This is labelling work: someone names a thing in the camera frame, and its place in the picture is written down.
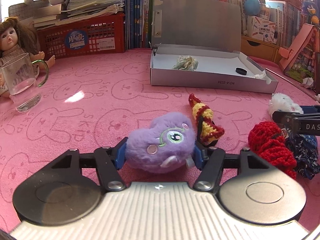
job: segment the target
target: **metal pivot screw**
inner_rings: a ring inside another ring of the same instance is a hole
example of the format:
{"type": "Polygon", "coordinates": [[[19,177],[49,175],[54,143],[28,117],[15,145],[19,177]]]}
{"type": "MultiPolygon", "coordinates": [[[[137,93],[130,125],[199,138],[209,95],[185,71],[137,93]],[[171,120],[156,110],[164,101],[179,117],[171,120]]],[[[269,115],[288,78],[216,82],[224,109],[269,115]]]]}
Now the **metal pivot screw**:
{"type": "Polygon", "coordinates": [[[201,191],[206,191],[212,187],[212,184],[207,181],[198,181],[196,184],[196,188],[201,191]]]}
{"type": "Polygon", "coordinates": [[[110,189],[121,189],[124,185],[119,181],[111,181],[108,183],[110,189]]]}

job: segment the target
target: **basket label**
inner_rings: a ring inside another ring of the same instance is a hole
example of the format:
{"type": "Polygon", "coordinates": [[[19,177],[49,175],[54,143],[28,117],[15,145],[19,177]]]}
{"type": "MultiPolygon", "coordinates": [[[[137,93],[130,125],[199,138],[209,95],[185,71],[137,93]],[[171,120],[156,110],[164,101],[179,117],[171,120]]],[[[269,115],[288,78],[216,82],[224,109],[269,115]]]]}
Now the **basket label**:
{"type": "Polygon", "coordinates": [[[68,49],[82,49],[88,44],[87,33],[82,30],[71,31],[66,35],[64,44],[68,49]]]}
{"type": "Polygon", "coordinates": [[[115,38],[104,38],[97,40],[100,50],[116,49],[115,38]]]}

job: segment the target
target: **product box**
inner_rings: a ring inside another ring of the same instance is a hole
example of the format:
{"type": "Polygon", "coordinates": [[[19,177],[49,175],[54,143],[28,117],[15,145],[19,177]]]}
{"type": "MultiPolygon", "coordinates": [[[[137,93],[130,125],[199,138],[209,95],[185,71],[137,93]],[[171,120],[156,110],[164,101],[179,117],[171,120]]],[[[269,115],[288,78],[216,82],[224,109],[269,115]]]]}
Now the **product box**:
{"type": "Polygon", "coordinates": [[[278,81],[239,52],[240,20],[240,7],[231,3],[154,0],[150,84],[274,93],[278,81]],[[172,69],[179,56],[192,56],[197,68],[172,69]],[[237,73],[237,67],[247,74],[237,73]]]}
{"type": "Polygon", "coordinates": [[[247,31],[250,38],[273,43],[276,24],[257,16],[248,16],[247,31]]]}

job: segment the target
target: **black bottle cap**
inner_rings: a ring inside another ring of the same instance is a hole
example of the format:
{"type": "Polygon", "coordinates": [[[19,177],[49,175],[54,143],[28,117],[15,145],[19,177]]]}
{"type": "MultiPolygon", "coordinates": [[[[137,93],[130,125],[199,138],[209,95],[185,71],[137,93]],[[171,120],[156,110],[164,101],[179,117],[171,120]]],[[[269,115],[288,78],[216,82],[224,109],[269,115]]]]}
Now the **black bottle cap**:
{"type": "Polygon", "coordinates": [[[247,74],[247,71],[245,69],[239,67],[236,68],[236,72],[244,76],[247,74]]]}

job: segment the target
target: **embroidered eye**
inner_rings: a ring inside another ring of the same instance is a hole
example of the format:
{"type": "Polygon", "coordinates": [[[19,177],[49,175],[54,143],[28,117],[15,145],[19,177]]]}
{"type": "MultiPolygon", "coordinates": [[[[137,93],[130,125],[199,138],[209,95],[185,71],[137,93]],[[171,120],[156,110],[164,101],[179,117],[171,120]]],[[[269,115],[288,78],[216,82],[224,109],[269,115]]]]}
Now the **embroidered eye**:
{"type": "Polygon", "coordinates": [[[181,143],[183,141],[182,133],[177,131],[169,131],[167,136],[172,143],[181,143]]]}

